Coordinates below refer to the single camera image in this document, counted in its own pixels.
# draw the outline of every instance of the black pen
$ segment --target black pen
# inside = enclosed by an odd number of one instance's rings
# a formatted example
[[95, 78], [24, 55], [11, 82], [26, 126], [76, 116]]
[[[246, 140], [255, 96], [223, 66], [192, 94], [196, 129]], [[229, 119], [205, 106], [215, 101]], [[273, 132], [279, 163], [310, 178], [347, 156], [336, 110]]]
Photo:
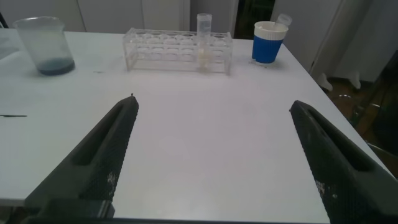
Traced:
[[11, 115], [11, 114], [0, 114], [3, 118], [24, 118], [27, 115]]

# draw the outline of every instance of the blue cup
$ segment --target blue cup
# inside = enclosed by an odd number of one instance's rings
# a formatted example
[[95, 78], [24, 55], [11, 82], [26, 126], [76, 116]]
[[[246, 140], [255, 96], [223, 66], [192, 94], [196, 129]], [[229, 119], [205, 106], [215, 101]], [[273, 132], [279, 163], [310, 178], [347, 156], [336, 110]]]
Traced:
[[286, 25], [275, 22], [255, 23], [252, 58], [260, 64], [274, 62], [288, 29]]

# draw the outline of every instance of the measuring cup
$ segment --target measuring cup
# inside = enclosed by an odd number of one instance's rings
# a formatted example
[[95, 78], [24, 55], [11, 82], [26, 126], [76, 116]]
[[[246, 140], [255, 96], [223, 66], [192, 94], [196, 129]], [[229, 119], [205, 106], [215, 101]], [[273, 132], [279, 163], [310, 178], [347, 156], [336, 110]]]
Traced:
[[65, 24], [56, 17], [34, 17], [13, 23], [27, 52], [43, 75], [61, 75], [75, 68], [63, 33]]

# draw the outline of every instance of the test tube rack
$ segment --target test tube rack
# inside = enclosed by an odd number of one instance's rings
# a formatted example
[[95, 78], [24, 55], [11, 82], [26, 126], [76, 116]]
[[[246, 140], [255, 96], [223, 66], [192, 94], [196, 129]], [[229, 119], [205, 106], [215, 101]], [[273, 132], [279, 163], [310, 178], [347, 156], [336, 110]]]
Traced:
[[208, 65], [198, 63], [197, 33], [188, 31], [131, 28], [123, 37], [127, 70], [179, 70], [229, 74], [232, 38], [227, 33], [211, 33]]

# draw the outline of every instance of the blue liquid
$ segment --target blue liquid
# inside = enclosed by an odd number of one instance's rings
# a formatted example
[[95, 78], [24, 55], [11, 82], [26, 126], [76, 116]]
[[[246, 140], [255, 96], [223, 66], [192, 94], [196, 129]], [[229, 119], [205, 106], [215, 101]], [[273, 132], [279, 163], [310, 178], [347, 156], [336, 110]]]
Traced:
[[54, 58], [41, 63], [37, 69], [43, 75], [62, 75], [75, 69], [75, 62], [72, 58]]

